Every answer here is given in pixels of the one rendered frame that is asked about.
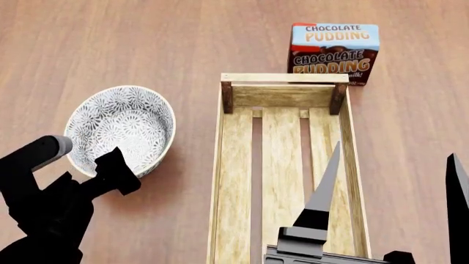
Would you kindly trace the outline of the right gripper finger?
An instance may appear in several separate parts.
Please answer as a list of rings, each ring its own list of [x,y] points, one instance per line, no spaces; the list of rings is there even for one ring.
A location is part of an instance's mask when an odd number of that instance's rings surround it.
[[[321,258],[327,241],[333,189],[341,158],[341,142],[333,154],[304,209],[291,227],[278,231],[277,254],[281,258]]]
[[[469,264],[469,177],[454,153],[446,164],[446,202],[451,264]]]

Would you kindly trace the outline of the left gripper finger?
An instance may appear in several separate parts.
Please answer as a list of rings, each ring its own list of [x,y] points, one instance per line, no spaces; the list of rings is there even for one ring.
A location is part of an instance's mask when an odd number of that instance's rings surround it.
[[[0,193],[22,199],[40,192],[33,173],[59,160],[73,148],[66,136],[43,136],[0,158]]]
[[[140,180],[127,166],[118,147],[96,158],[95,163],[97,174],[79,187],[84,199],[93,200],[113,190],[118,190],[121,195],[128,195],[141,188]]]

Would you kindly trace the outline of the white floral patterned bowl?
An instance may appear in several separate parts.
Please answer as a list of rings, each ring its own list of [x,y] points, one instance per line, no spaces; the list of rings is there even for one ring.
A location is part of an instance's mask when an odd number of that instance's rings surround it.
[[[95,159],[119,148],[136,177],[160,165],[176,134],[175,113],[161,94],[121,85],[87,98],[71,114],[64,135],[72,140],[67,158],[87,177],[97,173]]]

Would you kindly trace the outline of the light wooden slatted tray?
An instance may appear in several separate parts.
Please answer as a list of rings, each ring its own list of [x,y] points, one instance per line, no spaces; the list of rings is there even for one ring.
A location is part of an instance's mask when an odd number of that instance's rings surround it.
[[[251,261],[253,120],[262,121],[262,243],[305,205],[303,157],[319,184],[341,160],[326,252],[371,257],[347,74],[221,74],[206,264]]]

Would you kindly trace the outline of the chocolate pudding carton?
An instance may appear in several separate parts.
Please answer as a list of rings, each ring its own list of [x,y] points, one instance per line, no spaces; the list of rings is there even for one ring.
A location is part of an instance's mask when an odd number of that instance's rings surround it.
[[[379,27],[374,24],[294,23],[287,72],[347,74],[351,85],[364,86],[379,50]]]

